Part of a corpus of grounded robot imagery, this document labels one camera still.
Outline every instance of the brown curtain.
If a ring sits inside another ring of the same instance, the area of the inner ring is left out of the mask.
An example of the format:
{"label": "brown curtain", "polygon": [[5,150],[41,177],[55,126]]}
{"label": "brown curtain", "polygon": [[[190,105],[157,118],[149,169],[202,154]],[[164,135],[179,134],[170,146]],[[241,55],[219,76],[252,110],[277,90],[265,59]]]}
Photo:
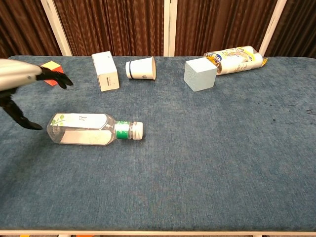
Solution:
{"label": "brown curtain", "polygon": [[316,57],[315,0],[287,0],[265,55]]}
{"label": "brown curtain", "polygon": [[0,57],[61,55],[40,0],[0,0]]}
{"label": "brown curtain", "polygon": [[163,55],[163,0],[55,0],[73,55]]}
{"label": "brown curtain", "polygon": [[277,0],[178,0],[175,55],[238,46],[259,51]]}

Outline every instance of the plastic water bottle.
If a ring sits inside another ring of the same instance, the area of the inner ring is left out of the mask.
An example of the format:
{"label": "plastic water bottle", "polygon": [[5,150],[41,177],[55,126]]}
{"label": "plastic water bottle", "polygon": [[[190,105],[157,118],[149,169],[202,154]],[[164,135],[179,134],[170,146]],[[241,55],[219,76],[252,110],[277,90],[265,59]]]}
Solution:
{"label": "plastic water bottle", "polygon": [[108,114],[57,113],[47,132],[55,143],[105,146],[116,139],[141,140],[143,123],[115,121]]}

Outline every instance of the plastic-wrapped package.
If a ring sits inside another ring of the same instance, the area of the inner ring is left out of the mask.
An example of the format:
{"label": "plastic-wrapped package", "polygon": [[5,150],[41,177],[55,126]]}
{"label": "plastic-wrapped package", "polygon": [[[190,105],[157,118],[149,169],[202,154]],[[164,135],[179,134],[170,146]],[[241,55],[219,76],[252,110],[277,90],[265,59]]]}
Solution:
{"label": "plastic-wrapped package", "polygon": [[267,62],[267,58],[251,46],[208,52],[204,57],[217,67],[217,75],[260,68]]}

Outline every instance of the white box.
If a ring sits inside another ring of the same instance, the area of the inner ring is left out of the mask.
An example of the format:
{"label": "white box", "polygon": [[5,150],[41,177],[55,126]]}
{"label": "white box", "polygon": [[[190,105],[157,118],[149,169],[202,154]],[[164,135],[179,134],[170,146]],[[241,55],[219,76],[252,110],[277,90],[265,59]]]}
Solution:
{"label": "white box", "polygon": [[101,91],[119,89],[118,71],[110,51],[91,55]]}
{"label": "white box", "polygon": [[193,91],[214,86],[217,67],[207,58],[198,58],[186,62],[184,81]]}

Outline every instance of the white bottle cap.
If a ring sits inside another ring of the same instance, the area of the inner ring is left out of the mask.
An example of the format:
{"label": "white bottle cap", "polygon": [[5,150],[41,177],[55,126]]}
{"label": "white bottle cap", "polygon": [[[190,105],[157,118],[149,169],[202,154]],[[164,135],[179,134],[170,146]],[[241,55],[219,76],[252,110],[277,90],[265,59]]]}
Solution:
{"label": "white bottle cap", "polygon": [[143,138],[143,123],[134,122],[133,123],[133,140],[141,140]]}

